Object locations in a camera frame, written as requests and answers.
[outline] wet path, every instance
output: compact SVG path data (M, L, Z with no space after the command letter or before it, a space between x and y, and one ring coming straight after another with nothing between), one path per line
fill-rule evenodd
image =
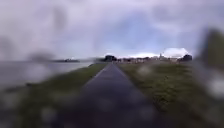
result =
M108 64L82 91L76 104L61 112L55 127L163 127L153 105L114 64Z

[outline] field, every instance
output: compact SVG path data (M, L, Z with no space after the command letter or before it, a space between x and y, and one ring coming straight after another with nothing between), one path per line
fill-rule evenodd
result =
M223 127L223 102L207 94L184 64L119 64L175 128Z
M16 94L12 99L9 98L10 95L7 95L6 102L20 101L17 105L13 103L16 108L10 110L15 114L13 127L39 128L45 126L46 120L51 118L49 115L55 114L60 106L72 102L79 94L80 88L105 65L93 64L38 84L27 84L27 87L6 90L8 94Z

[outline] asphalt path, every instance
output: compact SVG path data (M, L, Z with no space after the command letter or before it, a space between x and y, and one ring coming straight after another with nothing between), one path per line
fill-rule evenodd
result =
M59 112L53 127L168 127L152 102L115 64L108 64L83 86L80 97L74 102Z

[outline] water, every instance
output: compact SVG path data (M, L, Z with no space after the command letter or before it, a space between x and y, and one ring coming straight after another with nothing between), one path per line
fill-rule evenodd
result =
M0 62L0 90L37 83L57 74L66 73L91 63Z

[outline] cloud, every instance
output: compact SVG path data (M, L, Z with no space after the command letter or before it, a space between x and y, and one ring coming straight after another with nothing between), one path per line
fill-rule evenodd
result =
M130 57L155 57L155 56L159 56L159 54L155 54L155 53L138 53L136 55L131 55Z
M180 58L186 54L189 54L189 52L185 48L168 48L163 52L162 55L165 57Z
M0 0L0 7L0 43L11 50L1 50L0 60L40 51L99 56L111 45L129 55L172 47L192 52L203 28L224 29L222 0Z

